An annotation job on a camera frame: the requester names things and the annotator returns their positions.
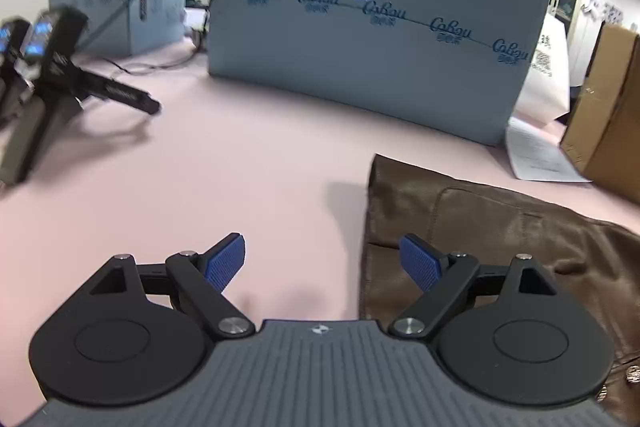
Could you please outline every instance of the blue finger pad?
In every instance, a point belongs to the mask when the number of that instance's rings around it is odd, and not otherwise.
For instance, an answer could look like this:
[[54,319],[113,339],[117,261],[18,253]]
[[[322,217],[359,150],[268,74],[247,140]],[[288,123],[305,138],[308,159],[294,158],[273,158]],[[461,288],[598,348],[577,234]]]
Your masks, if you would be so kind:
[[442,276],[439,261],[406,236],[400,240],[400,264],[423,292]]
[[209,259],[205,279],[222,293],[244,264],[244,237],[239,235]]

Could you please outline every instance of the brown leather jacket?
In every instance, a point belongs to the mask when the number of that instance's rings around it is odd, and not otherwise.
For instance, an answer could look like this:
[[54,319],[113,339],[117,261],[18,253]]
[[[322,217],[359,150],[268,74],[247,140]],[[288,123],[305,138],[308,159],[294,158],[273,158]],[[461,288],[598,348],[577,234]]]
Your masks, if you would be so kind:
[[556,204],[444,176],[376,156],[362,257],[360,316],[389,321],[420,295],[402,270],[398,241],[415,233],[440,251],[464,251],[508,265],[530,253],[605,328],[615,361],[602,405],[629,426],[640,423],[640,237]]

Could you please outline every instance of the jacket button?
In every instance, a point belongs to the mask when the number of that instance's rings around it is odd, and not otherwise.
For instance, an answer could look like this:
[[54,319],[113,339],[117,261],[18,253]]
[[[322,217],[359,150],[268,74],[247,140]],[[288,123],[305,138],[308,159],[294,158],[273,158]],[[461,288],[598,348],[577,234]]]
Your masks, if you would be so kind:
[[625,376],[628,383],[640,383],[640,365],[627,367]]
[[600,392],[598,393],[598,397],[596,398],[596,400],[598,402],[603,401],[605,398],[607,397],[607,386],[603,385],[602,389],[600,390]]

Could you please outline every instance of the metal pivot screw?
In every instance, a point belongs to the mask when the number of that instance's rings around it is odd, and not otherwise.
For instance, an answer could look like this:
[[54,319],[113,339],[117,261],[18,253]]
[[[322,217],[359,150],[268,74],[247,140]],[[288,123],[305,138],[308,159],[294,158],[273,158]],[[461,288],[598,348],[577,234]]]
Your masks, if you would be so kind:
[[598,393],[598,396],[596,398],[596,400],[598,402],[603,401],[605,398],[607,397],[607,386],[603,385],[602,389],[600,390],[600,392]]
[[628,383],[640,383],[640,365],[630,365],[625,371]]
[[230,335],[240,335],[249,330],[249,321],[242,317],[227,317],[218,324],[220,331]]
[[413,317],[405,317],[395,321],[394,329],[403,335],[417,335],[424,331],[424,323]]

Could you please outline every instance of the white paper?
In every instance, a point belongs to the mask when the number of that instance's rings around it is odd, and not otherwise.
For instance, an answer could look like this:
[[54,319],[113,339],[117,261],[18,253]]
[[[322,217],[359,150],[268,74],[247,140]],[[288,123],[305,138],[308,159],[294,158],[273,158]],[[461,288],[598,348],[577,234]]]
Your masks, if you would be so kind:
[[516,178],[537,182],[589,182],[580,176],[559,145],[538,127],[511,117],[507,152]]
[[564,25],[546,15],[514,113],[547,124],[568,112],[569,54]]
[[204,29],[204,21],[207,17],[207,11],[204,8],[185,8],[184,25],[194,30],[202,31]]

